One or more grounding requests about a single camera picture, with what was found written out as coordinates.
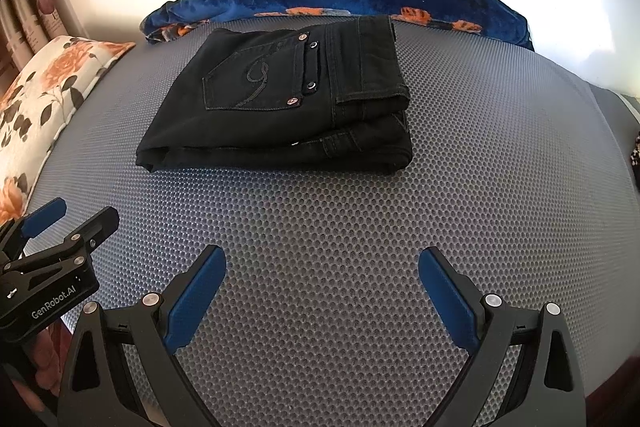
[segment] metal rivet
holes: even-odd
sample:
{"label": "metal rivet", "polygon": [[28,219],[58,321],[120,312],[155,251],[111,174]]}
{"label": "metal rivet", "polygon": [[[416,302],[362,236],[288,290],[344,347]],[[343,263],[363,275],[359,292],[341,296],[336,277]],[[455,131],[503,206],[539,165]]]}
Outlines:
{"label": "metal rivet", "polygon": [[82,308],[82,311],[84,313],[93,313],[98,309],[98,303],[91,301],[91,302],[87,302],[87,304],[84,305],[84,307]]}
{"label": "metal rivet", "polygon": [[160,301],[160,296],[157,293],[148,293],[142,298],[142,303],[145,306],[155,306]]}
{"label": "metal rivet", "polygon": [[560,306],[558,306],[555,302],[549,302],[549,304],[546,305],[546,311],[548,311],[552,315],[559,315]]}
{"label": "metal rivet", "polygon": [[489,293],[489,295],[484,298],[484,301],[489,304],[491,308],[497,308],[502,305],[502,299],[494,293]]}

